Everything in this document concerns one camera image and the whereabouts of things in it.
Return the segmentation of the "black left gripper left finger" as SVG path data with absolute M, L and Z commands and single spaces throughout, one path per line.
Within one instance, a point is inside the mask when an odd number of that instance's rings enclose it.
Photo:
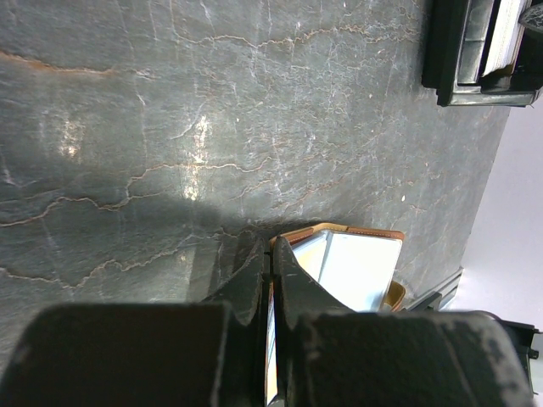
M 262 406 L 265 244 L 196 303 L 64 304 L 27 326 L 4 406 Z

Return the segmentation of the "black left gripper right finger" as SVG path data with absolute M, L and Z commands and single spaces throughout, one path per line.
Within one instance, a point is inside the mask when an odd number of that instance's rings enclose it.
M 277 395 L 287 406 L 531 406 L 503 324 L 480 312 L 356 313 L 272 250 Z

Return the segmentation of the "tan leather card holder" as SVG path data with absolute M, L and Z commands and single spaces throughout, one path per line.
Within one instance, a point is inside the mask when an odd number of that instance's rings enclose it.
M 399 231 L 321 223 L 271 241 L 265 401 L 269 406 L 394 403 L 400 342 L 382 334 L 403 322 L 393 274 Z

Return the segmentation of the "black card box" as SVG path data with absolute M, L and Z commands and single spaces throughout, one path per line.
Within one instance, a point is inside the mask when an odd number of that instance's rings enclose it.
M 482 76 L 500 1 L 434 1 L 422 84 L 447 106 L 526 107 L 542 94 L 542 3 L 521 16 L 523 36 L 512 72 Z

